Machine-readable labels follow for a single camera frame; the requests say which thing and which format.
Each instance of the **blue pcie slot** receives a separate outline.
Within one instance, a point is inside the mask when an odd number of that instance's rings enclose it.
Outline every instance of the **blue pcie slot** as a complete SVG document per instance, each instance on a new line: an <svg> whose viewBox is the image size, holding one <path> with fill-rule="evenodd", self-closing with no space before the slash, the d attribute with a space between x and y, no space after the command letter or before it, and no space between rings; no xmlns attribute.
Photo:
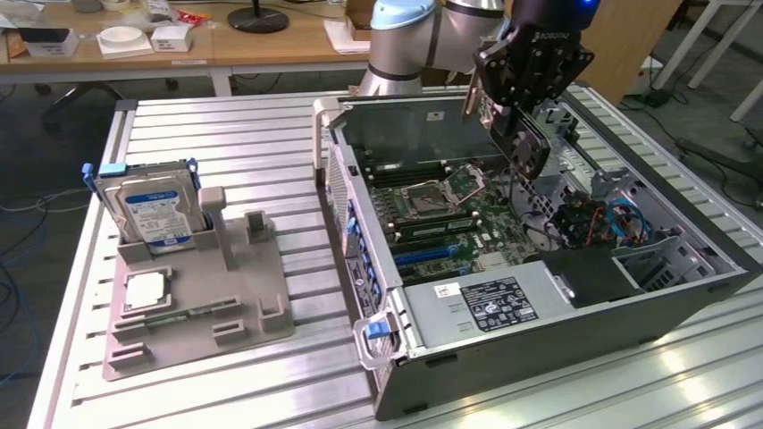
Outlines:
<svg viewBox="0 0 763 429"><path fill-rule="evenodd" d="M454 244L447 248L438 248L435 250L427 250L419 253L395 257L395 265L415 264L418 262L426 262L433 261L434 259L453 257L455 252L458 252L458 244Z"/></svg>

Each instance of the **white cable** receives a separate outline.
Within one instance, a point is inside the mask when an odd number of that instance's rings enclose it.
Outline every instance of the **white cable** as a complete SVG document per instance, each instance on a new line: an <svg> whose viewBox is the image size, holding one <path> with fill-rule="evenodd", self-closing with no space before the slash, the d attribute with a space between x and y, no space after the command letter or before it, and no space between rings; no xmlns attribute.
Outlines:
<svg viewBox="0 0 763 429"><path fill-rule="evenodd" d="M79 194L80 192L90 192L88 188L78 188L78 189L67 189L63 190L62 192L58 192L55 194L50 194L46 197L43 197L39 201L38 204L35 204L34 206L26 206L26 207L6 207L6 206L0 206L0 210L3 210L4 212L8 213L15 213L15 212L27 212L28 210L40 210L40 212L44 212L44 205L43 205L43 200L47 201L48 203L59 198L59 197L64 197L72 194ZM68 208L60 208L60 209L50 209L48 213L67 213L67 212L74 212L76 210L82 210L84 208L87 208L90 205L88 204L83 204L82 206L76 206L76 207L68 207Z"/></svg>

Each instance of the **sticker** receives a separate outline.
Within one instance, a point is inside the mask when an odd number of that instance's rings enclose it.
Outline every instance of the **sticker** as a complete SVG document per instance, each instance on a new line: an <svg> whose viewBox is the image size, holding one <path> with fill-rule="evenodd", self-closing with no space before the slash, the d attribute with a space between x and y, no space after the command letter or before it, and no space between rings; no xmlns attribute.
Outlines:
<svg viewBox="0 0 763 429"><path fill-rule="evenodd" d="M449 230L461 230L467 226L473 226L474 219L466 219L465 221L455 221L449 223Z"/></svg>
<svg viewBox="0 0 763 429"><path fill-rule="evenodd" d="M462 285L458 283L447 283L434 287L434 293L438 298L453 297L462 293Z"/></svg>
<svg viewBox="0 0 763 429"><path fill-rule="evenodd" d="M429 112L427 122L442 121L445 119L445 112Z"/></svg>
<svg viewBox="0 0 763 429"><path fill-rule="evenodd" d="M430 235L430 234L435 234L437 232L445 232L445 227L430 228L429 230L414 231L414 233L411 235L414 237L419 237L421 235Z"/></svg>
<svg viewBox="0 0 763 429"><path fill-rule="evenodd" d="M173 65L205 65L207 60L174 60Z"/></svg>
<svg viewBox="0 0 763 429"><path fill-rule="evenodd" d="M126 198L130 215L143 240L153 246L173 246L191 240L186 215L175 210L181 203L178 192L169 190Z"/></svg>
<svg viewBox="0 0 763 429"><path fill-rule="evenodd" d="M534 306L514 277L462 288L469 311L483 332L538 319Z"/></svg>

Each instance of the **floor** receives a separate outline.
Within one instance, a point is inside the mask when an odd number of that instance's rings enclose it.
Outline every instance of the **floor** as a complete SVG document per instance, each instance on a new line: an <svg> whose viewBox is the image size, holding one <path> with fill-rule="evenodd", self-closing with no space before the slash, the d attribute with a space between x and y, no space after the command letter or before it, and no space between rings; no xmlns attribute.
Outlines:
<svg viewBox="0 0 763 429"><path fill-rule="evenodd" d="M685 29L666 33L657 46L657 55L669 58L685 35ZM701 40L685 66L711 43L709 38ZM362 71L338 71L295 73L285 75L279 81L275 75L239 79L237 95L257 94L269 89L270 92L279 93L342 89L357 84L362 74ZM694 139L710 147L722 147L746 159L753 155L743 146L749 137L742 126L729 121L727 117L761 78L763 65L738 53L729 52L699 89L693 91L686 88L686 84L678 85L690 104L679 105L674 101L649 112L677 137ZM126 97L138 99L213 96L209 79L187 78L179 82L181 88L175 92L167 90L163 80L146 80L141 84L118 82L115 86ZM47 134L39 127L39 114L54 96L62 95L68 87L54 85L52 96L40 97L31 86L19 86L14 96L0 103L0 183L6 185L0 190L0 202L20 196L43 196L63 189L80 188L82 164L100 159L114 112L114 102L107 96L100 93L88 94L60 114L60 134ZM0 94L7 94L8 90L10 87L0 88ZM626 103L630 106L641 105L633 99L626 100ZM673 148L671 139L643 112L629 112L629 116L661 144ZM747 116L746 124L763 129L763 103ZM697 157L687 159L686 163L714 187L721 188L719 173L711 165ZM733 174L730 176L729 192L737 198L751 199L757 191L753 184L747 179ZM56 199L51 202L51 208L78 206L86 202L86 198L87 194L82 193ZM763 224L763 214L746 207L741 209L757 224ZM16 219L8 219L8 215L2 212L0 215L4 217L0 219L0 248L6 248L27 233L28 224L38 221L40 212L16 214ZM84 210L50 214L46 220L46 242L27 260L11 267L16 283L28 296L31 313L39 327L39 355L22 376L0 385L0 421L8 429L26 426L83 220ZM0 307L0 326L10 316L8 309L10 306ZM20 314L10 328L0 333L0 379L24 362L32 342L28 322Z"/></svg>

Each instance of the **hard drive label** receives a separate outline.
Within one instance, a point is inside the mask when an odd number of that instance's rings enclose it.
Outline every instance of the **hard drive label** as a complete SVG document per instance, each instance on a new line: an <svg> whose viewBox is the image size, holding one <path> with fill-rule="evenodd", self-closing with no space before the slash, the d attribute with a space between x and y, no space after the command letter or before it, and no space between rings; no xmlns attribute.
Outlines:
<svg viewBox="0 0 763 429"><path fill-rule="evenodd" d="M173 246L191 240L186 215L175 210L181 203L178 192L169 190L126 198L130 215L143 240L154 246Z"/></svg>
<svg viewBox="0 0 763 429"><path fill-rule="evenodd" d="M483 332L538 319L534 306L514 277L462 288L469 311Z"/></svg>

